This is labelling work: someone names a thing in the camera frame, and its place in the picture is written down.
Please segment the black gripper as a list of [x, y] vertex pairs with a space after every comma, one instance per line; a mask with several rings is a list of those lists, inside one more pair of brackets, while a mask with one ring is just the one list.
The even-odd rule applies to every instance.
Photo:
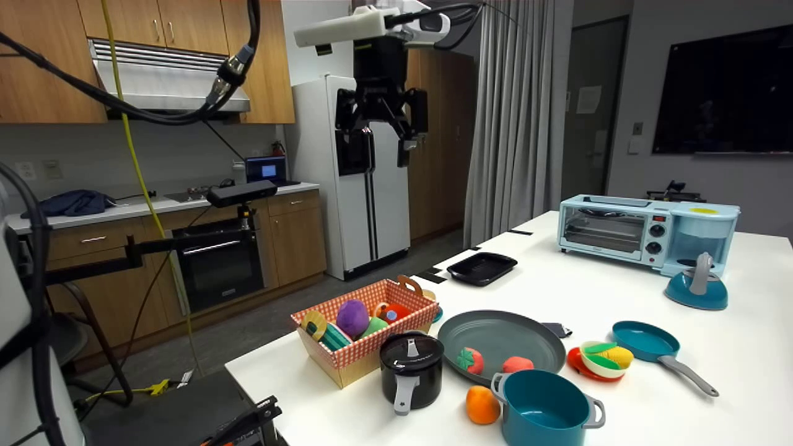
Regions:
[[428, 96], [424, 90], [340, 90], [334, 102], [334, 152], [341, 177], [367, 173], [375, 161], [372, 125], [384, 121], [399, 136], [396, 163], [408, 163], [408, 152], [428, 132]]

